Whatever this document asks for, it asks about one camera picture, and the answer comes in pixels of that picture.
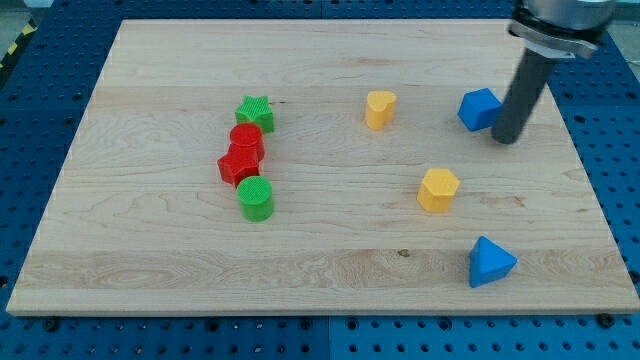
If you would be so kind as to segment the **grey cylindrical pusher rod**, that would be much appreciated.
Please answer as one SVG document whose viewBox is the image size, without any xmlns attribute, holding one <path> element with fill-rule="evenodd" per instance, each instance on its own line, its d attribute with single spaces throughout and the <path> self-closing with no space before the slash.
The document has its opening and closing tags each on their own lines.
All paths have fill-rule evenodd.
<svg viewBox="0 0 640 360">
<path fill-rule="evenodd" d="M 529 48 L 523 51 L 491 129 L 491 136 L 496 142 L 510 145 L 520 138 L 556 64 L 556 59 L 547 58 Z"/>
</svg>

